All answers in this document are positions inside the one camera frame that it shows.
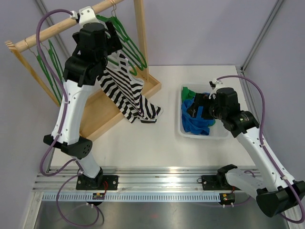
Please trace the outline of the green hanger of striped top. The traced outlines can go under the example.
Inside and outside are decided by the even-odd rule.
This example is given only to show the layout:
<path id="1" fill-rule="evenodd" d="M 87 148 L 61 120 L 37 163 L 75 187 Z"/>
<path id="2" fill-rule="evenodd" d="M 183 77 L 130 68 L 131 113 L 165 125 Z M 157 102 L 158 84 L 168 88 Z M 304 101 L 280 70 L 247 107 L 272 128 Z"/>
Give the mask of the green hanger of striped top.
<path id="1" fill-rule="evenodd" d="M 122 73 L 129 73 L 133 76 L 137 76 L 135 67 L 130 64 L 130 61 L 121 51 L 114 52 L 108 56 L 107 68 L 113 71 L 120 71 Z"/>

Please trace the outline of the green tank top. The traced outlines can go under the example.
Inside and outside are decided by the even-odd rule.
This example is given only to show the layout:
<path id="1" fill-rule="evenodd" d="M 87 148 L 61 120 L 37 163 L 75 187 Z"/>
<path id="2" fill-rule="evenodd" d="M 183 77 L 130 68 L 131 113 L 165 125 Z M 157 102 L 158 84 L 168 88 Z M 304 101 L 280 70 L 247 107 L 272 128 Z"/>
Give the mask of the green tank top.
<path id="1" fill-rule="evenodd" d="M 187 87 L 183 87 L 183 90 L 182 90 L 182 94 L 181 94 L 181 99 L 182 99 L 182 102 L 186 99 L 194 99 L 196 93 L 194 91 L 191 91 L 189 90 Z"/>

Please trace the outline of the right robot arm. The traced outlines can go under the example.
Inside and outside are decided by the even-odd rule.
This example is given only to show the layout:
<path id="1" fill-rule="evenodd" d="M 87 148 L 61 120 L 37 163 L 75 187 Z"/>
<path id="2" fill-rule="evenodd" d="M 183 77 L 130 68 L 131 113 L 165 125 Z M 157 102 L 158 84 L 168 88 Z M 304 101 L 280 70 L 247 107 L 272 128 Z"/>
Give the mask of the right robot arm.
<path id="1" fill-rule="evenodd" d="M 262 180 L 244 173 L 230 164 L 217 170 L 213 181 L 224 190 L 235 187 L 254 198 L 260 210 L 273 217 L 297 205 L 305 196 L 304 181 L 286 171 L 272 149 L 263 143 L 258 121 L 249 111 L 240 108 L 237 92 L 230 87 L 214 94 L 196 94 L 187 108 L 188 115 L 199 115 L 204 120 L 217 119 L 244 147 L 262 176 Z"/>

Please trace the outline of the black white striped tank top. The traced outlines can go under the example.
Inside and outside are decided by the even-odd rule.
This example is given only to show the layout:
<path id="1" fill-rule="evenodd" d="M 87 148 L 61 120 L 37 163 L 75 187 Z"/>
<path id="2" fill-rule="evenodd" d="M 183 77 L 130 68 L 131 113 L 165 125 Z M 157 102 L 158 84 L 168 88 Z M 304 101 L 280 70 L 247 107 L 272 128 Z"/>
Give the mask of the black white striped tank top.
<path id="1" fill-rule="evenodd" d="M 113 71 L 106 66 L 98 83 L 130 123 L 137 119 L 142 123 L 156 123 L 163 112 L 161 107 L 150 103 L 142 94 L 144 80 L 129 73 Z"/>

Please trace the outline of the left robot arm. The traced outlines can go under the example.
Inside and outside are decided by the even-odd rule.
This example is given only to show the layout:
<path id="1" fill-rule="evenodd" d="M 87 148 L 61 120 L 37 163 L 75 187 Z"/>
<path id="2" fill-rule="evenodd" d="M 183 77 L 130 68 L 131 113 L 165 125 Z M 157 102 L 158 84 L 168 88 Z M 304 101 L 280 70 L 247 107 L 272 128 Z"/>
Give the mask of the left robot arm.
<path id="1" fill-rule="evenodd" d="M 83 111 L 97 79 L 104 75 L 112 53 L 122 49 L 113 24 L 90 22 L 73 34 L 76 48 L 65 63 L 63 88 L 66 95 L 61 103 L 59 117 L 44 143 L 60 149 L 76 160 L 83 172 L 77 189 L 97 190 L 103 184 L 103 170 L 95 161 L 92 141 L 80 136 Z"/>

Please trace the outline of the green hanger of blue top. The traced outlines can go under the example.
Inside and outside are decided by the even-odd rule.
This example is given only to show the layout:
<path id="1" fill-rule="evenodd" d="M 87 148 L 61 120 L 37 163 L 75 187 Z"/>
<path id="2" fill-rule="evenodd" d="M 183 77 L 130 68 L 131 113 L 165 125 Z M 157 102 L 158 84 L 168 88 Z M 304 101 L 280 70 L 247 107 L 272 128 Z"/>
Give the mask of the green hanger of blue top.
<path id="1" fill-rule="evenodd" d="M 59 79 L 61 81 L 63 81 L 63 77 L 62 77 L 63 76 L 63 68 L 62 68 L 61 62 L 59 60 L 58 54 L 57 54 L 57 52 L 55 50 L 55 47 L 52 44 L 51 40 L 48 40 L 48 43 L 49 43 L 48 54 L 49 54 L 50 59 L 52 61 L 53 67 L 55 68 Z"/>

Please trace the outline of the blue tank top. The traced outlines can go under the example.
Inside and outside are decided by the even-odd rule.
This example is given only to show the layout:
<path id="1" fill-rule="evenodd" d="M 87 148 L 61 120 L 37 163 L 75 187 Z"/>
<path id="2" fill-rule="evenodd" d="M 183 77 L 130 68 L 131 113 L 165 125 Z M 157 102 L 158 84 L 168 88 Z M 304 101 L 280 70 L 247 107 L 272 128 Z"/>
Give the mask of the blue tank top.
<path id="1" fill-rule="evenodd" d="M 203 107 L 200 106 L 195 112 L 194 117 L 187 113 L 187 109 L 191 107 L 194 99 L 186 99 L 181 105 L 181 118 L 183 129 L 186 133 L 194 135 L 209 135 L 210 127 L 215 124 L 215 120 L 207 120 L 201 117 Z"/>

